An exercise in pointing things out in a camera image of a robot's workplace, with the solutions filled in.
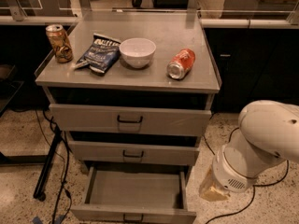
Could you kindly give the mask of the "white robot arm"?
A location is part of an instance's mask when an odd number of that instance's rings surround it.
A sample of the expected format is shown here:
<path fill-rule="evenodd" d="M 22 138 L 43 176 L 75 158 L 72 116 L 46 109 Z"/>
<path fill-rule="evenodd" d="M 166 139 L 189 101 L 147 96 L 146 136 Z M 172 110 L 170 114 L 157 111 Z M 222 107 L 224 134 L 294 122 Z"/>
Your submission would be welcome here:
<path fill-rule="evenodd" d="M 239 114 L 238 130 L 215 154 L 199 196 L 210 202 L 225 201 L 284 161 L 299 162 L 299 106 L 251 102 Z"/>

